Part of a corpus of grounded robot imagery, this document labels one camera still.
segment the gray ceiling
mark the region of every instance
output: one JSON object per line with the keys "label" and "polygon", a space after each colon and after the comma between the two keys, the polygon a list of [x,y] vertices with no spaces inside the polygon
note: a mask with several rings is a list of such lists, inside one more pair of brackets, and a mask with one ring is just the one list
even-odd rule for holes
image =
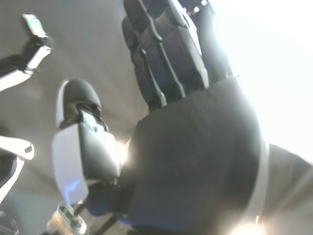
{"label": "gray ceiling", "polygon": [[0,94],[0,124],[7,129],[3,135],[34,143],[35,158],[26,168],[53,184],[50,146],[57,131],[55,99],[62,80],[82,78],[95,87],[102,117],[117,140],[127,140],[148,110],[124,43],[122,0],[3,0],[0,57],[19,53],[26,43],[22,13],[37,15],[54,41],[54,51],[35,78]]}

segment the overexposed white area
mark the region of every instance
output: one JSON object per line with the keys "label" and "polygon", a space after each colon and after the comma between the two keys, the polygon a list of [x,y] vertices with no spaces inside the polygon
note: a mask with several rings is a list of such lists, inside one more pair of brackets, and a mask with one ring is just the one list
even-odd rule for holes
{"label": "overexposed white area", "polygon": [[210,2],[219,40],[268,141],[313,164],[313,2]]}

